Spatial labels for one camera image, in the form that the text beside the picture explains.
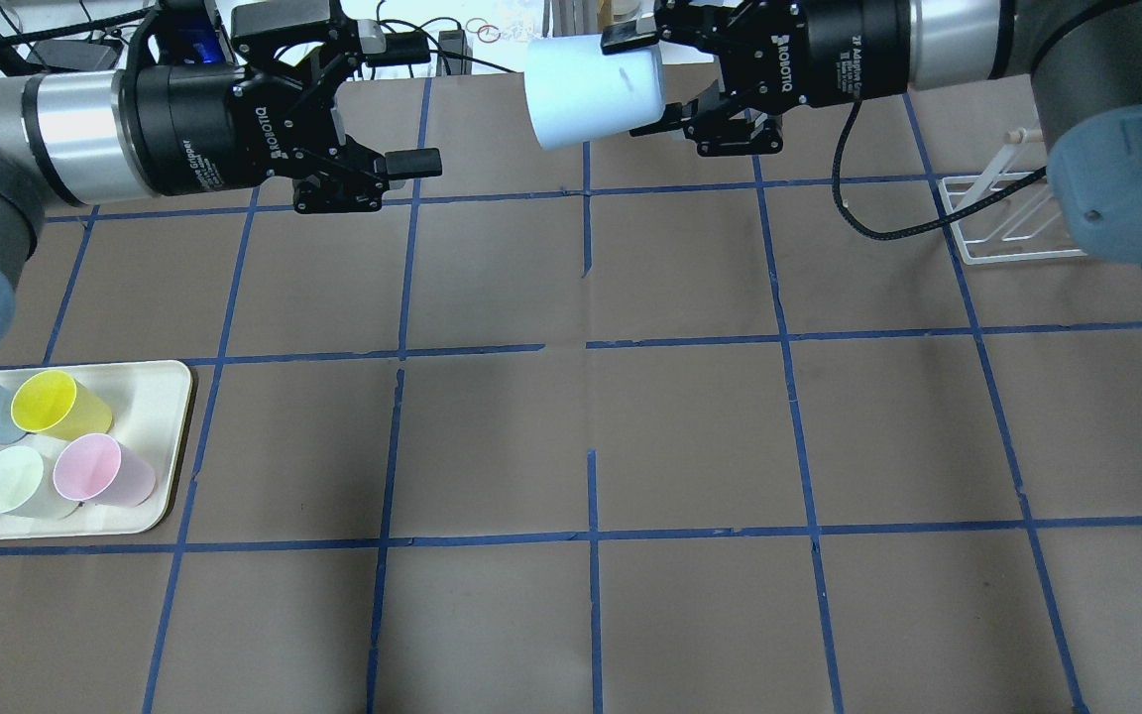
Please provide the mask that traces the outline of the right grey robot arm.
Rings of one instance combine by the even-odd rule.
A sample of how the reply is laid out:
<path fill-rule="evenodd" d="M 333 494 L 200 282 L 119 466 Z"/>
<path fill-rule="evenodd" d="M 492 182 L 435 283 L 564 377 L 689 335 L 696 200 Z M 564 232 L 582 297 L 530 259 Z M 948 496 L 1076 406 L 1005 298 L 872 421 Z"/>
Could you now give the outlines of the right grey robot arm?
<path fill-rule="evenodd" d="M 661 42 L 711 55 L 718 81 L 632 136 L 703 157 L 779 153 L 788 110 L 1026 75 L 1047 165 L 971 209 L 1045 179 L 1084 252 L 1142 263 L 1142 1 L 657 1 L 600 50 Z"/>

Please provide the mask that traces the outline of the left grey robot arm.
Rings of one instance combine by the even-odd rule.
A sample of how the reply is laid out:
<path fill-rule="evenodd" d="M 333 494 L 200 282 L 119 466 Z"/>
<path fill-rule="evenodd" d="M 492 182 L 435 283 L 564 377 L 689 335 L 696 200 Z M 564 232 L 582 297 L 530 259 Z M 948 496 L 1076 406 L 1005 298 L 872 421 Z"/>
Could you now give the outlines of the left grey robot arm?
<path fill-rule="evenodd" d="M 135 23 L 121 69 L 0 77 L 0 343 L 47 212 L 290 179 L 299 215 L 376 212 L 395 182 L 441 175 L 436 149 L 381 153 L 344 133 L 357 69 L 429 62 L 420 29 L 357 21 L 339 1 L 156 1 L 0 50 Z"/>

